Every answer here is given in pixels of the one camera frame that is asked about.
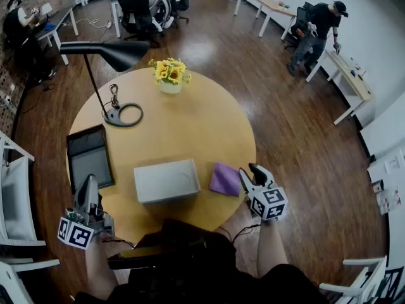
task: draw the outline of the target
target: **white pot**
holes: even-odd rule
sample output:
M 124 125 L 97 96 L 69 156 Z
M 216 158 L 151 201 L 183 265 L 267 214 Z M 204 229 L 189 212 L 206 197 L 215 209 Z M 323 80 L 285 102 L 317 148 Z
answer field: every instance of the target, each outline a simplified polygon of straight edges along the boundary
M 160 83 L 160 91 L 167 94 L 178 94 L 182 90 L 181 84 L 169 84 L 167 82 Z

